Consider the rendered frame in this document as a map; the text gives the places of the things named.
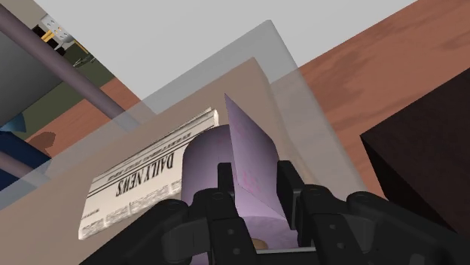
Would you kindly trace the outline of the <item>beige table with glass top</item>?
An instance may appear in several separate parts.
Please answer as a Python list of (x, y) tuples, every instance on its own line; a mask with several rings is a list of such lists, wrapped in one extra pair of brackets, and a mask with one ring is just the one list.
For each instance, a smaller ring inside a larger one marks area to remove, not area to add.
[(33, 137), (51, 161), (0, 192), (0, 265), (79, 265), (120, 231), (81, 241), (78, 224), (92, 178), (207, 107), (227, 121), (231, 98), (274, 140), (305, 181), (345, 198), (365, 184), (301, 70), (270, 21), (138, 101), (119, 81), (105, 91), (127, 112), (109, 120), (80, 101)]

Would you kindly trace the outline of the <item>folded white newspaper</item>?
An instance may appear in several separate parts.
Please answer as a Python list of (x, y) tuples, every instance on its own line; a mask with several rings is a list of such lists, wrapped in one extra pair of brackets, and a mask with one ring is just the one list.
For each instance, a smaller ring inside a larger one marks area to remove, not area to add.
[(182, 158), (199, 134), (219, 125), (207, 108), (92, 180), (78, 228), (84, 240), (181, 191)]

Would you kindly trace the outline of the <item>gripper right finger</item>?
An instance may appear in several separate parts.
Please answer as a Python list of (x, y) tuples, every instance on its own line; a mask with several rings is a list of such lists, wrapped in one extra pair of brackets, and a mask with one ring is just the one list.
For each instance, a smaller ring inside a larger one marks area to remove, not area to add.
[(320, 265), (470, 265), (470, 241), (365, 191), (345, 200), (277, 163), (276, 192), (301, 247)]

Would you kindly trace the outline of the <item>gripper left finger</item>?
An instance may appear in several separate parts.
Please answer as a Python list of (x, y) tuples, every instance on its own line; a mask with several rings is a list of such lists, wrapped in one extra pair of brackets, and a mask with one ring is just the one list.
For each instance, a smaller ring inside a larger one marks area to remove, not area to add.
[(79, 265), (190, 265), (206, 253), (209, 265), (256, 265), (256, 251), (234, 204), (230, 163), (217, 166), (216, 188), (152, 206)]

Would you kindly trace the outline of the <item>dark robot stand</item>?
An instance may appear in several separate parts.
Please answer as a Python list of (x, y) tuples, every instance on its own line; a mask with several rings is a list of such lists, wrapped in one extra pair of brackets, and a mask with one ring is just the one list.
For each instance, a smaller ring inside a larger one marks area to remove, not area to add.
[(360, 139), (389, 201), (470, 239), (470, 68)]

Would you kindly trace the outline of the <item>purple paper roll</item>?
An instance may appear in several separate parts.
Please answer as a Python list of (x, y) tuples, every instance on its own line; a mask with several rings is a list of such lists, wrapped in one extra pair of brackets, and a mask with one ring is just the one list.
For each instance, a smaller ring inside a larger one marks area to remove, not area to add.
[(297, 233), (290, 229), (276, 194), (279, 155), (276, 146), (230, 97), (225, 98), (228, 124), (196, 136), (182, 160), (182, 200), (218, 183), (217, 165), (230, 163), (235, 205), (252, 238), (269, 249), (296, 248)]

